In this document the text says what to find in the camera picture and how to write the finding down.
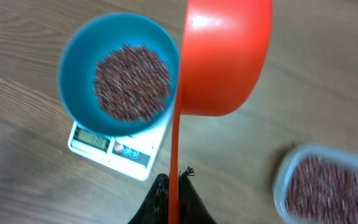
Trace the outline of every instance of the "adzuki bean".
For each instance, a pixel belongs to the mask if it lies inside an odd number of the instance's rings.
[[[163,110],[171,79],[155,51],[124,45],[97,63],[94,90],[101,109],[113,118],[147,121]]]
[[[295,217],[324,224],[358,224],[358,172],[320,157],[296,167],[285,200]]]

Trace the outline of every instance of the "bowl rim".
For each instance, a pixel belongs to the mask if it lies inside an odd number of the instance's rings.
[[[141,14],[135,13],[135,12],[110,12],[110,13],[106,13],[106,14],[102,14],[99,16],[95,16],[92,19],[86,21],[84,24],[82,24],[81,26],[79,26],[79,28],[76,29],[76,31],[74,31],[74,33],[72,33],[72,35],[70,36],[70,38],[66,41],[66,44],[64,46],[64,48],[62,49],[61,53],[60,53],[60,58],[59,58],[59,63],[58,63],[58,67],[57,67],[57,85],[58,85],[58,91],[59,91],[59,97],[60,100],[63,103],[63,106],[65,107],[66,111],[68,112],[68,114],[71,116],[71,118],[77,122],[77,124],[79,124],[81,127],[85,128],[87,131],[93,133],[93,134],[97,134],[100,136],[130,136],[133,134],[137,134],[140,133],[142,131],[145,131],[146,129],[149,129],[151,126],[153,126],[158,120],[160,120],[161,118],[163,118],[163,114],[159,117],[159,119],[155,119],[153,121],[151,121],[144,130],[140,130],[140,131],[136,131],[134,133],[125,133],[125,134],[115,134],[115,135],[110,135],[109,133],[101,133],[95,130],[92,130],[86,126],[84,126],[81,122],[79,122],[74,116],[73,113],[70,111],[70,109],[67,106],[66,100],[63,97],[62,94],[62,69],[63,69],[63,64],[65,63],[65,60],[67,59],[68,53],[71,49],[71,47],[73,46],[73,44],[81,37],[81,35],[86,31],[86,29],[88,27],[91,27],[92,25],[97,24],[99,21],[102,21],[103,19],[107,19],[109,17],[137,17],[138,19],[142,19],[145,20],[153,25],[155,25],[156,27],[158,27],[169,39],[170,43],[174,46],[174,50],[175,50],[175,55],[177,55],[178,57],[178,71],[177,71],[177,77],[179,79],[179,75],[180,75],[180,53],[179,53],[179,49],[178,46],[176,45],[175,41],[172,39],[171,35],[157,22],[153,21],[151,18],[148,18],[146,16],[143,16]],[[175,104],[176,101],[176,96],[177,96],[177,86],[175,87],[175,92],[173,97],[173,100],[170,102],[170,104]],[[172,105],[167,105],[167,109],[165,111],[163,111],[162,113],[166,113],[169,108]]]

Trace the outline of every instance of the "scale button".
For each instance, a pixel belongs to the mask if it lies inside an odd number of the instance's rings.
[[[124,146],[124,149],[122,150],[122,153],[124,156],[130,156],[132,150],[129,147]]]
[[[124,149],[124,146],[122,144],[116,143],[116,145],[114,146],[114,150],[116,152],[122,152],[123,149]]]
[[[133,158],[133,159],[139,158],[139,152],[136,151],[136,150],[133,150],[133,151],[131,152],[131,158]]]

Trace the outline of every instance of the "digital display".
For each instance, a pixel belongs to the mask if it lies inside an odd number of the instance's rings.
[[[75,139],[85,144],[89,144],[95,148],[98,148],[104,152],[107,152],[109,140],[101,136],[97,136],[84,129],[77,129]]]

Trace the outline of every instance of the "blue bowl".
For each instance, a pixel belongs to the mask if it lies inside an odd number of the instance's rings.
[[[122,45],[144,44],[158,53],[172,76],[171,95],[164,110],[151,121],[122,122],[99,107],[93,90],[96,62]],[[133,13],[107,14],[92,19],[67,43],[58,68],[60,98],[75,121],[85,129],[105,136],[126,136],[147,129],[175,101],[179,52],[169,34],[157,23]]]

